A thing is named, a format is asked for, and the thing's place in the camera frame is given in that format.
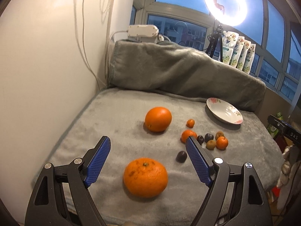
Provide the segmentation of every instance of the sky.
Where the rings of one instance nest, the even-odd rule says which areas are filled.
[[[296,36],[294,35],[293,32],[292,32],[292,37],[293,37],[294,41],[297,44],[299,52],[301,52],[300,44],[298,43],[297,38],[296,38]],[[296,49],[296,46],[293,43],[292,39],[291,39],[291,42],[290,42],[290,58],[292,58],[293,60],[296,60],[297,62],[301,63],[301,57],[300,57],[300,55],[299,55],[299,53],[298,53],[298,51]]]
[[[209,14],[205,0],[156,0],[158,2],[171,3],[188,7]],[[247,4],[246,19],[238,26],[237,30],[252,38],[257,44],[262,43],[263,33],[263,2],[262,0],[245,0]],[[238,4],[234,0],[218,0],[225,7],[225,13],[234,15],[237,13]],[[269,32],[267,50],[281,62],[284,44],[284,19],[277,9],[268,2],[269,8]],[[292,57],[298,58],[296,50],[292,49]]]

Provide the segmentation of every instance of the tripod stand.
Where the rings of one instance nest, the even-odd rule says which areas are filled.
[[[213,57],[213,54],[214,54],[214,51],[215,51],[218,41],[219,41],[219,48],[220,48],[220,55],[221,55],[220,61],[223,62],[222,25],[217,26],[216,33],[211,38],[209,46],[206,50],[206,54],[208,54],[211,49],[210,58]]]

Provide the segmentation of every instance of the gray blanket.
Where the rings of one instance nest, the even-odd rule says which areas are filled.
[[[155,106],[164,106],[173,115],[171,125],[162,134],[150,133],[143,126],[146,113]],[[195,120],[193,130],[199,135],[224,132],[229,146],[225,151],[213,150],[214,157],[236,165],[251,162],[265,189],[273,186],[278,178],[283,162],[278,146],[254,113],[241,113],[243,123],[233,126],[214,118],[205,103],[109,89],[92,101],[48,161],[54,165],[68,164],[107,135],[112,142],[111,152],[97,182],[89,188],[104,220],[119,225],[131,221],[146,226],[186,226],[191,224],[208,189],[199,181],[189,158],[184,164],[175,161],[177,153],[185,150],[180,136],[188,119]],[[126,165],[139,157],[156,159],[167,169],[168,186],[157,198],[135,198],[123,185]],[[72,209],[70,191],[65,193]],[[221,215],[226,213],[230,198],[231,191],[228,191]]]
[[[130,90],[154,89],[189,98],[216,97],[254,112],[266,86],[255,77],[175,43],[116,42],[109,83]]]

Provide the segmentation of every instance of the floral plate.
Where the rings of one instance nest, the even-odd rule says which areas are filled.
[[[243,117],[239,110],[233,105],[218,98],[207,99],[207,106],[212,114],[222,122],[231,124],[241,124]]]

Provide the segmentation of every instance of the white wall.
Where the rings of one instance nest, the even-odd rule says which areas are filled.
[[[131,18],[131,9],[133,0],[114,0],[113,11],[110,25],[110,35],[115,31],[125,31],[128,29]],[[127,39],[127,33],[118,33],[115,35],[115,41]]]
[[[94,72],[106,41],[103,2],[85,0],[85,48]],[[75,3],[82,48],[82,0]],[[76,43],[73,5],[12,0],[0,17],[0,198],[19,222],[34,175],[97,90]]]

